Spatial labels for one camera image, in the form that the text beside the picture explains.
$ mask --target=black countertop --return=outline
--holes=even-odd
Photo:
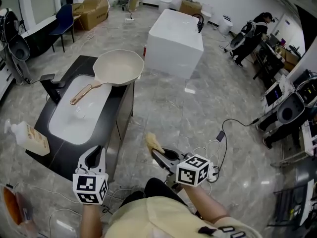
[[[61,81],[65,81],[64,88],[59,89],[61,97],[72,82],[78,75],[95,76],[93,65],[97,58],[79,56],[78,59],[72,64]],[[45,104],[36,124],[35,129],[47,137],[50,145],[50,153],[45,156],[40,156],[30,151],[26,151],[33,159],[40,162],[45,167],[53,172],[72,180],[73,173],[77,168],[79,157],[88,149],[101,145],[107,149],[109,144],[110,135],[115,125],[118,111],[122,105],[122,101],[126,95],[128,86],[112,87],[109,97],[102,109],[100,117],[97,121],[91,138],[84,144],[74,145],[64,141],[49,132],[49,121],[55,111],[56,104],[49,99]],[[109,182],[112,181],[117,158],[108,158],[106,154],[107,173],[109,174]]]

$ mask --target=tiled floor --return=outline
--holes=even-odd
[[[39,78],[43,74],[55,73],[55,79],[59,80],[79,55],[97,57],[113,49],[132,50],[142,55],[148,31],[159,17],[158,10],[140,7],[133,14],[135,21],[124,26],[127,16],[120,9],[112,9],[108,20],[90,32],[77,31],[74,44],[71,36],[66,36],[65,53],[60,42],[57,42],[56,53],[50,49],[28,62],[32,74]],[[164,146],[191,152],[214,140],[225,119],[235,118],[250,123],[261,115],[259,99],[264,87],[259,79],[252,79],[255,74],[253,65],[244,60],[244,67],[237,67],[230,55],[218,47],[226,45],[225,38],[211,25],[204,27],[202,35],[205,51],[190,80],[145,68],[141,78],[136,81],[134,116],[120,151],[111,191],[144,186],[151,177],[165,180],[166,172],[153,163],[145,147],[144,137],[148,131],[155,133]],[[195,94],[185,92],[185,88],[194,90]],[[11,118],[12,122],[25,120],[34,125],[45,98],[46,93],[40,83],[14,85],[0,108],[0,128],[3,128],[7,118]],[[267,150],[261,143],[262,135],[253,126],[243,127],[229,121],[224,127],[228,136],[228,150],[220,178],[212,186],[211,195],[233,217],[256,228],[264,237],[270,237],[272,229],[265,226],[273,213],[272,192],[281,188],[283,182],[280,170],[270,167],[270,163],[280,157],[280,143],[275,144],[272,150]],[[210,144],[209,156],[216,150],[217,145]],[[220,150],[222,156],[223,153],[224,141]],[[70,181],[31,159],[15,144],[14,138],[4,135],[2,130],[0,180],[11,184],[23,181],[60,192],[75,200]],[[203,187],[207,191],[210,189],[207,182]],[[35,223],[47,236],[49,216],[54,210],[70,208],[81,212],[81,205],[67,201],[60,195],[25,184],[19,184],[17,190],[31,201]],[[120,191],[116,197],[124,197],[128,193]],[[120,201],[113,199],[111,209],[115,210],[119,204]],[[58,237],[57,219],[78,232],[80,217],[60,211],[51,219],[52,237]],[[18,237],[8,226],[3,210],[0,213],[0,234],[2,237]]]

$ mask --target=faucet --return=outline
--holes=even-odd
[[[65,82],[64,81],[52,81],[55,77],[55,74],[47,74],[47,75],[43,75],[40,78],[40,82],[43,85],[44,89],[46,90],[46,92],[48,93],[48,95],[50,96],[50,98],[56,103],[58,104],[60,101],[60,95],[59,93],[56,91],[56,89],[59,88],[63,88],[65,86]]]
[[[202,31],[202,28],[204,27],[204,17],[199,13],[195,13],[192,16],[193,17],[196,16],[199,19],[197,23],[197,28],[198,28],[198,32],[200,33]]]

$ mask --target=white drawer unit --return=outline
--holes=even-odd
[[[5,62],[0,61],[0,100],[13,80],[13,75]]]

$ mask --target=soap dispenser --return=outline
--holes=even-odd
[[[4,123],[4,132],[14,134],[16,143],[26,150],[41,156],[50,153],[48,139],[25,121],[19,124],[11,124],[10,119],[7,119]]]

